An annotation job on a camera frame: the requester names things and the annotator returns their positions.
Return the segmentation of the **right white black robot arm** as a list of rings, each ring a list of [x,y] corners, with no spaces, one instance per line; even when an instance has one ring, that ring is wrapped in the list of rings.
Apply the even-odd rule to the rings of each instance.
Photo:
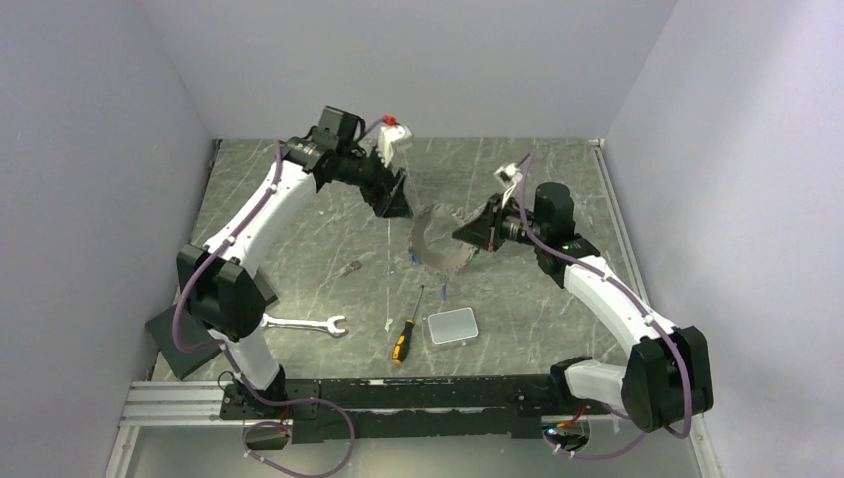
[[[553,365],[548,399],[557,411],[571,413],[585,401],[600,402],[644,432],[671,430],[679,423],[679,434],[687,435],[692,417],[713,407],[704,334],[694,326],[676,326],[623,283],[577,232],[574,202],[564,184],[540,184],[531,209],[496,193],[452,237],[486,252],[507,242],[531,246],[546,275],[584,304],[622,347],[623,365],[589,356]]]

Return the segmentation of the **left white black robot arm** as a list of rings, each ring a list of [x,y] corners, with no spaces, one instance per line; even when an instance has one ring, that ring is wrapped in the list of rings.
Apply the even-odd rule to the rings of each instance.
[[[179,296],[171,324],[176,348],[193,353],[216,346],[247,405],[263,418],[286,404],[285,372],[260,330],[265,299],[255,276],[270,246],[296,213],[327,185],[359,189],[379,218],[409,218],[406,172],[393,166],[413,134],[395,117],[373,124],[327,106],[302,137],[277,141],[267,175],[235,216],[204,244],[185,245],[176,259]]]

